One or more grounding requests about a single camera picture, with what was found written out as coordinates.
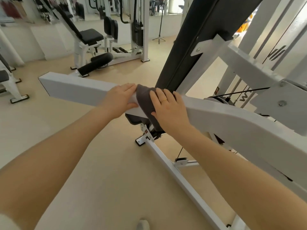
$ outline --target forearm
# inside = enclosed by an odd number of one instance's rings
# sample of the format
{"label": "forearm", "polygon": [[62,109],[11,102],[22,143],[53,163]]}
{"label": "forearm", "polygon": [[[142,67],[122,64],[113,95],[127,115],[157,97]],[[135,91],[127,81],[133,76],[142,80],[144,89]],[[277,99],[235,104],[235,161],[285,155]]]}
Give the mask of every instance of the forearm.
{"label": "forearm", "polygon": [[178,131],[174,138],[199,162],[224,199],[251,229],[306,226],[306,203],[276,179],[215,144],[192,126]]}
{"label": "forearm", "polygon": [[110,119],[97,108],[28,149],[0,170],[0,211],[33,229],[92,139]]}

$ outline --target hand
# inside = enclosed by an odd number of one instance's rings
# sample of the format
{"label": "hand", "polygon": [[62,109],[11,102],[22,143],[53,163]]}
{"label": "hand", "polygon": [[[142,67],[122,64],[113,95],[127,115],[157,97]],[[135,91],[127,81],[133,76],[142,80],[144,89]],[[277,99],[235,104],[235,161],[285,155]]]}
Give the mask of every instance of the hand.
{"label": "hand", "polygon": [[173,92],[176,99],[167,89],[156,89],[156,93],[150,91],[155,112],[151,114],[158,120],[163,130],[174,137],[179,131],[190,126],[187,110],[179,93]]}
{"label": "hand", "polygon": [[136,103],[128,103],[136,87],[136,84],[131,83],[113,87],[107,92],[98,108],[107,113],[110,121],[120,117],[125,111],[138,107]]}

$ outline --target curved white metal arm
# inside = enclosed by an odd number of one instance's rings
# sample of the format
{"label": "curved white metal arm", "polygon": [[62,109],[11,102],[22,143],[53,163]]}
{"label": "curved white metal arm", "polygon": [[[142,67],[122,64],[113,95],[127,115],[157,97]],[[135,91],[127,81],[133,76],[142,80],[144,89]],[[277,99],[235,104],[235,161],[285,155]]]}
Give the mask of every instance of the curved white metal arm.
{"label": "curved white metal arm", "polygon": [[[96,106],[116,84],[49,72],[39,77],[51,97]],[[218,135],[250,162],[307,201],[305,137],[255,113],[209,100],[184,96],[191,124]],[[141,108],[127,112],[146,117]]]}

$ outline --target person's left hand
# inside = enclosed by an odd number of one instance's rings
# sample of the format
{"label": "person's left hand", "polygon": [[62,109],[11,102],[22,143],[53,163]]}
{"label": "person's left hand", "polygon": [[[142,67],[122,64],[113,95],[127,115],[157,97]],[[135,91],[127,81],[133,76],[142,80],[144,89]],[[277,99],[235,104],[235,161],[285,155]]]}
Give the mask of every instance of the person's left hand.
{"label": "person's left hand", "polygon": [[125,111],[138,107],[136,103],[128,103],[136,87],[131,83],[113,87],[97,107],[102,108],[110,120],[120,117]]}

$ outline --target white sleeve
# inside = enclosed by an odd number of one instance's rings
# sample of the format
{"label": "white sleeve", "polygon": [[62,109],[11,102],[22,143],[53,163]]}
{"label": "white sleeve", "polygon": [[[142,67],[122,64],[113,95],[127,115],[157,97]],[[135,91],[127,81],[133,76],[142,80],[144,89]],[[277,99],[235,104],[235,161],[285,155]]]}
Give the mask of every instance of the white sleeve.
{"label": "white sleeve", "polygon": [[9,217],[0,214],[1,230],[20,230],[20,228]]}

